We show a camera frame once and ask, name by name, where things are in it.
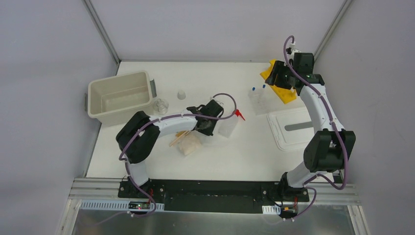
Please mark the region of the yellow test tube rack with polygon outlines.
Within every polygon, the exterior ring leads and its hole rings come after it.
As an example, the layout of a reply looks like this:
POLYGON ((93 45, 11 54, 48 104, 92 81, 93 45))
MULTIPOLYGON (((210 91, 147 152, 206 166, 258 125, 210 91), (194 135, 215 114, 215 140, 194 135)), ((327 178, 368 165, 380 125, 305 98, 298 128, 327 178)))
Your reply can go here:
MULTIPOLYGON (((266 80, 269 75, 271 74, 272 68, 276 62, 276 59, 270 60, 270 66, 263 72, 260 73, 260 76, 266 80)), ((271 89, 274 93, 279 97, 279 99, 283 102, 283 104, 288 104, 297 99, 296 92, 294 90, 286 90, 283 88, 278 88, 277 86, 271 86, 271 89)))

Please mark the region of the clear plastic tube rack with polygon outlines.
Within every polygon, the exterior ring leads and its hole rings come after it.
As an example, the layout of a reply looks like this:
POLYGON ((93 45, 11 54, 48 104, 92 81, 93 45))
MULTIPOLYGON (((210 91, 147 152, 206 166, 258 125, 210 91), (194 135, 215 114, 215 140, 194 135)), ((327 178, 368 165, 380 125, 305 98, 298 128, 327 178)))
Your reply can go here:
POLYGON ((252 108, 256 116, 268 114, 271 112, 271 106, 265 96, 265 89, 262 87, 252 89, 248 93, 252 108))

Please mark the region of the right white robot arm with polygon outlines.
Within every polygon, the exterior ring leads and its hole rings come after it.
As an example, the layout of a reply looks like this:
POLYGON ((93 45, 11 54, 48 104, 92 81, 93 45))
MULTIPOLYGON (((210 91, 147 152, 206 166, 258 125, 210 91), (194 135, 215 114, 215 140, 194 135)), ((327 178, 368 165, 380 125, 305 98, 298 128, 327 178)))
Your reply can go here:
POLYGON ((294 89, 309 113, 314 136, 303 152, 303 161, 282 176, 278 195, 285 201, 297 195, 298 188, 322 177, 335 189, 343 190, 348 182, 349 158, 356 136, 337 119, 327 97, 324 80, 313 72, 312 53, 289 50, 285 61, 277 60, 265 80, 285 90, 294 89))

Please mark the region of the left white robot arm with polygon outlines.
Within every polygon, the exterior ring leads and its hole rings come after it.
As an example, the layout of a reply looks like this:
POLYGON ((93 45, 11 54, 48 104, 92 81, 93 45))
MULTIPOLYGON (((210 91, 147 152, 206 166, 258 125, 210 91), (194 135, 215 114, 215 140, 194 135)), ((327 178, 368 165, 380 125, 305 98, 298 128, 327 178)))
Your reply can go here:
POLYGON ((143 198, 149 193, 145 160, 158 138, 180 131, 197 131, 212 136, 223 113, 224 108, 215 100, 206 105, 187 107, 169 116, 149 116, 144 111, 135 113, 115 138, 121 150, 119 159, 125 162, 127 177, 132 182, 132 194, 143 198))

